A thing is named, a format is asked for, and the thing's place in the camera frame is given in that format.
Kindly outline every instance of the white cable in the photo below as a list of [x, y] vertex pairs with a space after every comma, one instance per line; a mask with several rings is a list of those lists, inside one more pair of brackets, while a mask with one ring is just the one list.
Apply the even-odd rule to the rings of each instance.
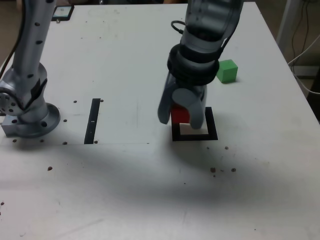
[[299, 56], [297, 56], [296, 58], [294, 58], [294, 59], [292, 59], [290, 62], [288, 62], [288, 65], [289, 65], [290, 63], [292, 63], [294, 60], [300, 58], [303, 54], [305, 54], [306, 51], [308, 51], [308, 50], [313, 46], [313, 44], [316, 43], [316, 41], [317, 41], [319, 38], [320, 38], [320, 35], [319, 35], [319, 36], [313, 41], [313, 43], [311, 43], [310, 46], [309, 46], [306, 50], [304, 50]]
[[293, 74], [293, 76], [299, 81], [299, 83], [302, 85], [302, 87], [305, 89], [305, 90], [307, 90], [309, 93], [311, 93], [311, 94], [316, 94], [316, 95], [320, 95], [320, 92], [315, 92], [315, 91], [311, 91], [311, 90], [309, 90], [304, 84], [303, 84], [303, 82], [297, 77], [297, 75], [295, 75], [294, 73], [292, 73]]

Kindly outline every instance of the robotic arm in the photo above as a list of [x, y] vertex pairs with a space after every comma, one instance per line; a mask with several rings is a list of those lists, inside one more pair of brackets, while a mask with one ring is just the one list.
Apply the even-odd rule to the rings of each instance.
[[[22, 0], [22, 24], [13, 64], [0, 81], [0, 110], [6, 114], [2, 128], [8, 137], [35, 138], [52, 131], [59, 110], [46, 103], [47, 71], [40, 63], [56, 0]], [[190, 125], [201, 128], [205, 119], [207, 84], [219, 70], [218, 59], [239, 22], [243, 0], [189, 0], [186, 27], [180, 44], [169, 54], [169, 73], [158, 108], [167, 124], [171, 109], [187, 109]]]
[[0, 78], [14, 53], [13, 64], [0, 81], [0, 110], [5, 134], [35, 138], [52, 131], [59, 110], [46, 103], [47, 71], [40, 63], [56, 0], [23, 0], [18, 40], [4, 63]]
[[189, 0], [181, 41], [171, 49], [169, 73], [158, 108], [167, 124], [174, 105], [184, 107], [192, 128], [205, 119], [207, 84], [219, 70], [221, 53], [236, 30], [243, 0]]

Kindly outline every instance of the green cube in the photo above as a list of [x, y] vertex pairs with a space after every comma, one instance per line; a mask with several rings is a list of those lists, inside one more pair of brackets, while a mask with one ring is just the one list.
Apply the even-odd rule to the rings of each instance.
[[235, 82], [238, 72], [238, 66], [234, 63], [234, 61], [229, 59], [220, 61], [219, 64], [220, 67], [216, 76], [220, 80], [220, 82], [222, 82], [223, 84]]

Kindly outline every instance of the table surface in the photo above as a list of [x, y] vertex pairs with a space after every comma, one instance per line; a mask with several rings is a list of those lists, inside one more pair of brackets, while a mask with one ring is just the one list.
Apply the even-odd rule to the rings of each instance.
[[[172, 142], [159, 123], [186, 7], [76, 6], [51, 23], [41, 62], [61, 122], [16, 143], [1, 131], [0, 239], [320, 238], [319, 124], [255, 3], [220, 58], [237, 81], [208, 85], [218, 140]], [[84, 145], [93, 98], [98, 144]]]

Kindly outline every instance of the black cable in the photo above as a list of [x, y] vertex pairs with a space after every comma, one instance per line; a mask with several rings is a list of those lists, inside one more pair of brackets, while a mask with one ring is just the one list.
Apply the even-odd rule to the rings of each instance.
[[25, 0], [22, 0], [22, 16], [21, 16], [21, 24], [20, 24], [20, 29], [19, 29], [19, 33], [18, 33], [18, 37], [17, 37], [17, 40], [11, 50], [11, 52], [9, 53], [9, 56], [6, 58], [3, 66], [2, 66], [2, 69], [0, 71], [0, 79], [2, 78], [6, 68], [7, 68], [7, 65], [12, 57], [12, 55], [15, 53], [19, 43], [20, 43], [20, 40], [21, 40], [21, 37], [22, 37], [22, 33], [24, 31], [24, 28], [25, 28], [25, 22], [26, 22], [26, 3], [25, 3]]
[[171, 22], [171, 27], [176, 30], [178, 33], [183, 34], [184, 31], [177, 28], [174, 24], [182, 24], [182, 25], [186, 25], [186, 23], [184, 21], [178, 21], [178, 20], [174, 20]]
[[[295, 40], [295, 35], [296, 35], [296, 33], [297, 33], [297, 31], [298, 31], [298, 29], [299, 29], [299, 27], [300, 27], [300, 24], [302, 23], [302, 20], [304, 19], [304, 6], [305, 6], [305, 1], [303, 2], [303, 4], [302, 4], [302, 7], [301, 7], [301, 17], [300, 17], [300, 20], [299, 20], [299, 22], [298, 22], [298, 24], [297, 24], [297, 26], [296, 26], [296, 28], [295, 28], [295, 30], [294, 30], [294, 33], [293, 33], [293, 35], [292, 35], [292, 39], [291, 39], [291, 46], [292, 46], [292, 50], [293, 50], [293, 59], [295, 59], [296, 58], [296, 50], [295, 50], [295, 46], [294, 46], [294, 40]], [[295, 73], [295, 64], [296, 64], [296, 61], [294, 61], [293, 63], [292, 63], [292, 65], [291, 65], [291, 71], [293, 72], [293, 73]]]
[[307, 38], [308, 38], [308, 34], [309, 34], [309, 14], [308, 14], [308, 6], [310, 4], [311, 0], [309, 0], [305, 6], [305, 14], [306, 14], [306, 34], [305, 34], [305, 38], [304, 38], [304, 43], [303, 43], [303, 47], [302, 47], [302, 51], [301, 53], [304, 52], [305, 47], [306, 47], [306, 42], [307, 42]]

